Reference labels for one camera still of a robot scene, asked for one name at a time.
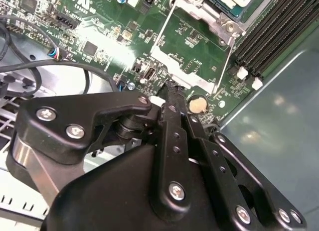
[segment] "metal plate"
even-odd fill
[[[223,133],[318,230],[319,29],[225,121]]]

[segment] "microchip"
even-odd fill
[[[133,23],[133,22],[129,22],[128,24],[128,28],[131,29],[132,31],[135,31],[137,29],[137,24]]]
[[[37,5],[37,0],[21,0],[20,7],[23,8],[25,11],[34,14]]]
[[[122,42],[123,40],[124,40],[124,38],[123,38],[123,36],[121,36],[121,35],[120,35],[120,36],[118,37],[118,39],[117,39],[118,42]]]
[[[95,55],[96,50],[98,50],[98,47],[89,41],[86,42],[86,44],[83,48],[83,52],[85,52],[86,54],[91,55],[91,56]]]
[[[147,30],[145,33],[146,37],[151,37],[153,35],[153,32],[151,30]]]
[[[198,36],[198,33],[195,30],[193,30],[193,33],[191,33],[190,38],[195,39],[197,36]]]

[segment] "wire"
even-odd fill
[[[39,26],[29,22],[28,20],[26,20],[24,18],[20,18],[20,17],[14,16],[14,15],[5,14],[5,15],[0,15],[0,19],[11,19],[11,20],[23,22],[23,23],[27,24],[28,26],[36,29],[39,33],[41,33],[52,44],[52,46],[54,48],[58,47],[58,45],[52,40],[52,38],[49,35],[47,35]]]
[[[5,57],[5,55],[8,51],[8,48],[9,48],[9,45],[11,42],[11,37],[10,37],[9,31],[1,22],[0,22],[0,30],[4,35],[4,46],[0,52],[0,61],[1,61]]]
[[[90,75],[89,75],[89,71],[83,69],[84,71],[84,77],[85,77],[85,87],[83,90],[83,94],[87,94],[90,88]]]
[[[27,59],[27,57],[25,57],[16,47],[16,45],[14,44],[13,41],[11,41],[10,44],[10,48],[11,50],[15,53],[15,55],[23,62],[23,63],[29,63],[30,60]],[[40,87],[42,86],[42,77],[41,74],[39,72],[39,70],[37,68],[29,68],[30,73],[32,74],[32,76],[34,77],[34,81],[35,81],[35,89],[33,91],[30,92],[13,92],[13,91],[7,91],[7,95],[11,96],[11,97],[29,97],[32,96],[34,93],[36,93]]]
[[[71,66],[71,67],[77,67],[77,68],[82,68],[84,70],[88,70],[91,73],[99,76],[101,79],[106,80],[110,83],[110,86],[113,90],[113,92],[118,92],[119,89],[117,88],[113,78],[104,72],[103,70],[93,67],[88,64],[82,64],[82,63],[75,63],[71,61],[55,61],[53,59],[47,59],[47,60],[40,60],[40,61],[32,61],[28,63],[21,63],[21,64],[16,64],[16,65],[9,65],[9,66],[2,66],[0,67],[0,73],[6,73],[9,71],[16,71],[16,70],[21,70],[21,69],[26,69],[26,68],[35,68],[35,67],[41,67],[41,66],[49,66],[49,65],[60,65],[60,66]]]

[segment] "integrated circuit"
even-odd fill
[[[131,29],[132,31],[135,31],[137,29],[137,24],[133,23],[133,22],[129,22],[128,24],[128,28]]]
[[[83,48],[83,52],[90,56],[94,56],[97,50],[98,50],[98,47],[94,45],[93,43],[91,43],[90,41],[87,41]]]
[[[34,14],[36,11],[37,5],[38,5],[37,0],[21,0],[20,7],[24,9],[25,11]]]

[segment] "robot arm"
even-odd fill
[[[42,229],[305,230],[301,213],[221,133],[207,137],[181,87],[166,102],[121,92],[20,107],[7,165],[50,205]],[[84,174],[84,156],[142,144]]]

